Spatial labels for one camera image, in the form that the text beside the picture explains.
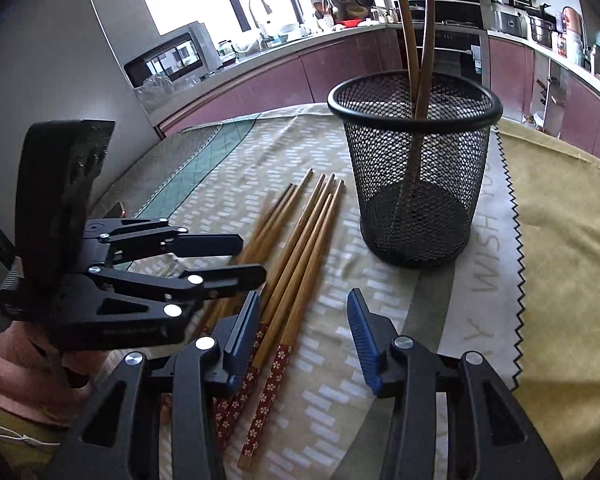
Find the pink sleeve left forearm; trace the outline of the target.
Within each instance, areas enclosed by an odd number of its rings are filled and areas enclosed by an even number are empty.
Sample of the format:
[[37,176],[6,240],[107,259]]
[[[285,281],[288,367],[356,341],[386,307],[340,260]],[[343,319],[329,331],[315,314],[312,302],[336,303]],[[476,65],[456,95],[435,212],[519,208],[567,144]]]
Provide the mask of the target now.
[[106,351],[60,351],[38,324],[14,321],[0,333],[0,408],[67,427],[94,389]]

